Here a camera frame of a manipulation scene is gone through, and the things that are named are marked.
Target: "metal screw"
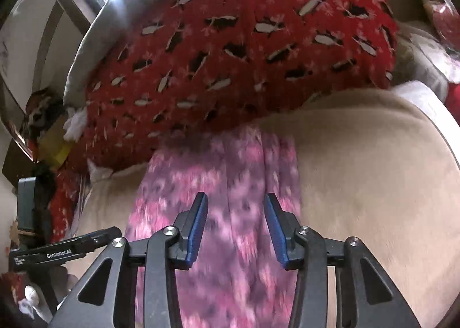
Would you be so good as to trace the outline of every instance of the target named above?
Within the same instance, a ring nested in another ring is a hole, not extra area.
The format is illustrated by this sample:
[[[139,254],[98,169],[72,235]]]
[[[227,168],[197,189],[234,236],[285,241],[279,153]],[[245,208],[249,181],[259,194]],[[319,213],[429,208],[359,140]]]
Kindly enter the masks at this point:
[[[358,244],[359,244],[359,238],[357,238],[357,237],[350,238],[350,245],[351,246],[358,246]]]
[[[310,231],[310,228],[308,228],[306,225],[302,225],[299,229],[298,232],[300,234],[306,235]]]
[[[125,239],[123,237],[117,237],[112,241],[114,247],[122,247],[125,244]]]
[[[176,227],[173,227],[172,225],[166,227],[165,229],[163,229],[163,233],[166,235],[166,236],[172,236],[174,234],[176,234],[177,232],[177,229]]]

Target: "beige bed sheet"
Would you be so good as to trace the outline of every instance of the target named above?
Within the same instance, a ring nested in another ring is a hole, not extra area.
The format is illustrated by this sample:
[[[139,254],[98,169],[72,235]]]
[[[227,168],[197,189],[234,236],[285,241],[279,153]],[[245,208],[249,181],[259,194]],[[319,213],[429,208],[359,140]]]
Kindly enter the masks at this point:
[[[422,327],[434,327],[460,291],[460,170],[430,120],[394,94],[369,89],[257,124],[295,138],[302,223],[337,240],[360,237]],[[79,234],[124,231],[143,173],[96,183]],[[96,255],[69,262],[70,273],[80,277]],[[335,326],[333,278],[328,327]]]

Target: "folded garment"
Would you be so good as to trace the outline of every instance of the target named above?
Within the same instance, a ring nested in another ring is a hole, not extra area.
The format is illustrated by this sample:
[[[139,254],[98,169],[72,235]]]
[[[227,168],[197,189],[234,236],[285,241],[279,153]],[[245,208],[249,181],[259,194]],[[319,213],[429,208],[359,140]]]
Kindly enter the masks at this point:
[[[285,328],[296,272],[276,260],[263,200],[274,192],[284,210],[299,215],[294,142],[245,127],[156,151],[126,238],[148,238],[173,223],[199,191],[208,195],[209,209],[198,259],[189,271],[176,271],[184,328]],[[140,269],[137,322],[143,315],[143,280]]]

